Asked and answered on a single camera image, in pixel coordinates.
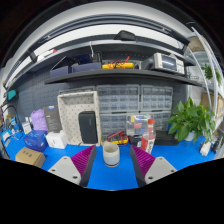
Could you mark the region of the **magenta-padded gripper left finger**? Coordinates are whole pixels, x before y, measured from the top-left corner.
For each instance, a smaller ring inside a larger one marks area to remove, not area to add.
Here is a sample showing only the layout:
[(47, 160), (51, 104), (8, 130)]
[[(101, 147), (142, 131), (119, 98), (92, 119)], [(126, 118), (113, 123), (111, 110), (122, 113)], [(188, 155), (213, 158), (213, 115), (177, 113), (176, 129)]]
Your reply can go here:
[(96, 146), (92, 145), (72, 157), (63, 156), (49, 169), (49, 172), (74, 184), (86, 187), (95, 157)]

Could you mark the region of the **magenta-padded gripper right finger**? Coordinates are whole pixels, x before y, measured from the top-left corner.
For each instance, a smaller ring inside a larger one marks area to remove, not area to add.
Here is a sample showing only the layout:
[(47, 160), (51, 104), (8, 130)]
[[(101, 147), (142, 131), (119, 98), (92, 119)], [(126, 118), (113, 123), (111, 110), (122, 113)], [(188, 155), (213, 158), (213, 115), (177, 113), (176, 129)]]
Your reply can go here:
[(164, 157), (154, 157), (134, 145), (130, 146), (130, 156), (139, 187), (176, 172), (176, 169)]

